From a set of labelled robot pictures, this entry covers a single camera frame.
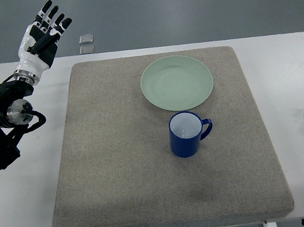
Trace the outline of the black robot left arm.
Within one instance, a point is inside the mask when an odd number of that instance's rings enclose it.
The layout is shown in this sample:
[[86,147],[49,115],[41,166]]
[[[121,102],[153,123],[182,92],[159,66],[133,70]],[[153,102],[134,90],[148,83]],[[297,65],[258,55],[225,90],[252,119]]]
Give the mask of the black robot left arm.
[[17,146],[22,137],[46,122],[46,117],[24,99],[34,91],[33,80],[12,78],[0,84],[0,170],[20,157]]

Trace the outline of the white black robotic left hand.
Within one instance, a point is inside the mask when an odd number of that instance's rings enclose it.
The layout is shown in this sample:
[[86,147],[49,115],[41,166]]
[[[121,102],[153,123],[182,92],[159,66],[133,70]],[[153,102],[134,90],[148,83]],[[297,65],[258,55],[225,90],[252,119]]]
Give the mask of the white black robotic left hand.
[[65,18],[63,13],[58,15],[58,10],[58,6],[52,6],[52,1],[48,0],[27,26],[18,50],[19,63],[13,73],[15,80],[36,85],[42,73],[52,66],[58,41],[72,23],[72,19]]

